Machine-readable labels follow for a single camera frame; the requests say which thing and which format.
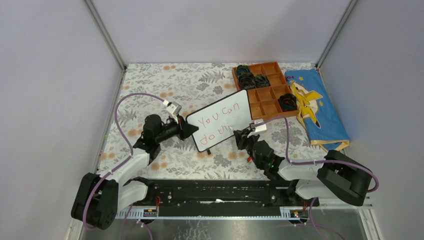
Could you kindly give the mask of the black framed whiteboard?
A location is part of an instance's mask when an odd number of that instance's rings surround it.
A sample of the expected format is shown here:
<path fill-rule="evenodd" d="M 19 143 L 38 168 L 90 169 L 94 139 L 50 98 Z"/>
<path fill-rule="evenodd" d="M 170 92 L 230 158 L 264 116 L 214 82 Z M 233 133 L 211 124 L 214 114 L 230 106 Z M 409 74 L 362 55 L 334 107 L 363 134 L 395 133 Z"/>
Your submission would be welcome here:
<path fill-rule="evenodd" d="M 207 151 L 234 135 L 229 126 L 236 130 L 249 127 L 252 114 L 248 92 L 239 90 L 190 113 L 186 122 L 199 127 L 192 135 L 197 151 Z"/>

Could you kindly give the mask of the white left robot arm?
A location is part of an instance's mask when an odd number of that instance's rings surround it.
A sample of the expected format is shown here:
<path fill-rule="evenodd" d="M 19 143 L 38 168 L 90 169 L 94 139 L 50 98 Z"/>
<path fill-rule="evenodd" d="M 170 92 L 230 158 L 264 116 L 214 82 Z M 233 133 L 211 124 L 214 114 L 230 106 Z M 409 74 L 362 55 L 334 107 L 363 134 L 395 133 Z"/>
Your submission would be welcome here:
<path fill-rule="evenodd" d="M 132 154 L 100 174 L 87 173 L 78 188 L 70 215 L 82 221 L 90 230 L 107 229 L 117 213 L 125 207 L 140 202 L 152 204 L 155 192 L 148 180 L 131 177 L 151 164 L 161 151 L 160 143 L 172 137 L 189 138 L 199 127 L 187 123 L 180 115 L 163 122 L 157 114 L 145 118 L 141 136 L 132 146 Z"/>

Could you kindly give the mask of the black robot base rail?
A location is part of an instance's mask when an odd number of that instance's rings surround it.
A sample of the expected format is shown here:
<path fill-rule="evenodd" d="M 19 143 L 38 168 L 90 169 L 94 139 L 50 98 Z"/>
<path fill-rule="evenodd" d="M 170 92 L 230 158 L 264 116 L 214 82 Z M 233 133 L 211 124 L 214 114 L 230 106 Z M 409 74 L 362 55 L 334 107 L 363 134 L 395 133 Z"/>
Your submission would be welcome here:
<path fill-rule="evenodd" d="M 144 200 L 133 203 L 129 217 L 159 218 L 273 218 L 281 209 L 307 210 L 319 201 L 292 202 L 288 181 L 270 180 L 147 180 Z M 143 209 L 158 208 L 158 216 L 143 217 Z"/>

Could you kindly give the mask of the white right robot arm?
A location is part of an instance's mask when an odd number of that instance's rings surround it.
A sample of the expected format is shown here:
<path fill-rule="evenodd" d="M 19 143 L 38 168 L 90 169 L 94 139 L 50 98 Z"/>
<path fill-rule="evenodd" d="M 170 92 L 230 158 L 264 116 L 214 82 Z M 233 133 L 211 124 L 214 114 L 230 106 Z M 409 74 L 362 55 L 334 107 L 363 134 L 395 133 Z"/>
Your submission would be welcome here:
<path fill-rule="evenodd" d="M 236 146 L 245 150 L 256 168 L 274 182 L 289 182 L 287 201 L 293 206 L 313 198 L 338 198 L 360 207 L 364 204 L 373 173 L 343 153 L 330 150 L 323 160 L 292 161 L 278 156 L 252 130 L 234 130 Z"/>

